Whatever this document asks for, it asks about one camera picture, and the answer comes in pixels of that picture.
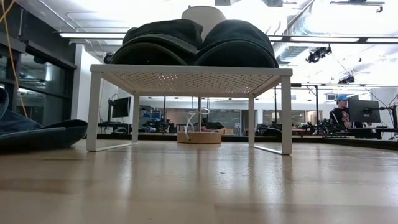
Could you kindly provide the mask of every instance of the round wooden base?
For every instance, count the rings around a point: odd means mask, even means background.
[[[188,144],[220,144],[221,143],[221,133],[206,133],[206,132],[188,132],[190,139],[187,139],[185,133],[177,133],[178,143],[188,143]]]

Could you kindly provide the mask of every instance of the yellow cable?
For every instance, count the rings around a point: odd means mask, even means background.
[[[2,12],[3,15],[0,18],[0,23],[2,22],[2,20],[4,19],[4,25],[6,26],[6,35],[7,35],[7,43],[8,43],[8,50],[10,53],[10,59],[11,59],[11,67],[12,67],[12,71],[14,73],[14,77],[15,77],[15,84],[17,86],[18,92],[19,92],[19,82],[18,82],[18,76],[17,76],[17,72],[15,69],[15,65],[14,65],[14,59],[12,57],[12,50],[11,50],[11,43],[10,43],[10,36],[9,36],[9,32],[8,32],[8,24],[7,24],[7,13],[9,12],[9,10],[11,9],[11,6],[14,4],[15,0],[12,0],[10,6],[8,7],[8,9],[6,10],[5,6],[4,6],[4,1],[2,4]],[[21,98],[21,105],[22,105],[22,109],[24,110],[24,114],[25,117],[28,118],[27,113],[26,113],[26,109],[25,109],[25,105],[24,105],[24,100],[22,99],[22,94],[19,92],[19,96]]]

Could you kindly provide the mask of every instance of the ceiling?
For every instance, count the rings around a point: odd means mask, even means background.
[[[217,7],[227,19],[249,21],[270,35],[398,35],[398,1],[383,1],[384,10],[377,13],[378,6],[334,5],[331,0],[284,0],[283,7],[267,7],[261,0],[240,0],[232,6],[215,6],[215,0],[17,0],[60,32],[126,32],[148,22],[178,19],[188,6],[205,5]],[[117,50],[121,41],[84,44],[93,56],[102,58]],[[274,44],[280,64],[294,70],[292,82],[337,83],[355,75],[360,83],[398,83],[396,45],[333,44],[331,55],[309,64],[305,59],[314,47]]]

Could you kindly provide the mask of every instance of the computer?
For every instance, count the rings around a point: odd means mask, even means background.
[[[380,123],[379,102],[372,100],[348,100],[349,119],[355,122]]]
[[[112,102],[112,118],[123,118],[130,115],[131,97],[121,98]]]

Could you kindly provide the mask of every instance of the white table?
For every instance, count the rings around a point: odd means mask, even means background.
[[[140,96],[197,96],[249,98],[249,145],[289,155],[292,153],[291,69],[197,66],[92,65],[88,114],[87,150],[102,151],[138,142]],[[132,139],[130,144],[102,147],[96,145],[101,79],[134,96]],[[254,99],[282,84],[282,150],[255,145]]]

